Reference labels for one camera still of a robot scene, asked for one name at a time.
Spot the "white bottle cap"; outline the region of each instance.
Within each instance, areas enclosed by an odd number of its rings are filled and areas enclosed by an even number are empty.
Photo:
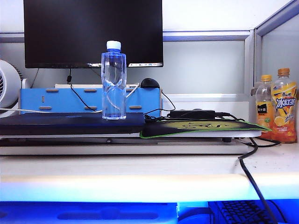
[[[107,41],[107,49],[121,50],[121,43],[118,41]]]

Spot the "orange juice bottle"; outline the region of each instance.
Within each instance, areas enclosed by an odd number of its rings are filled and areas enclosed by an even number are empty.
[[[297,137],[295,129],[297,86],[296,82],[289,78],[289,75],[289,68],[279,69],[279,79],[272,85],[275,115],[271,137],[281,143],[294,143]]]
[[[256,91],[256,121],[259,125],[272,129],[274,109],[271,95],[271,75],[262,75],[262,84]],[[271,131],[262,131],[262,138],[271,139]]]

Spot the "bottle label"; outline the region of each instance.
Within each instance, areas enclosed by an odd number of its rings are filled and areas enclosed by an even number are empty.
[[[263,127],[272,129],[274,109],[271,101],[256,103],[257,123]]]
[[[275,106],[275,118],[273,124],[273,139],[282,142],[296,140],[295,131],[295,104],[296,104],[296,83],[276,85],[272,88],[272,97]]]

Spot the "black laptop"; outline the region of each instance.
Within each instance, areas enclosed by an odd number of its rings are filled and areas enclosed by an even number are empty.
[[[143,113],[127,113],[126,119],[105,120],[101,113],[25,113],[0,118],[1,136],[95,135],[138,133]]]

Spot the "mouse pad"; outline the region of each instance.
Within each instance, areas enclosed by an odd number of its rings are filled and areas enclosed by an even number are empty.
[[[204,132],[204,131],[248,131],[261,130],[271,131],[271,129],[244,121],[229,119],[201,120],[201,121],[159,121],[156,123],[146,123],[140,132],[143,139],[164,137],[179,133]]]

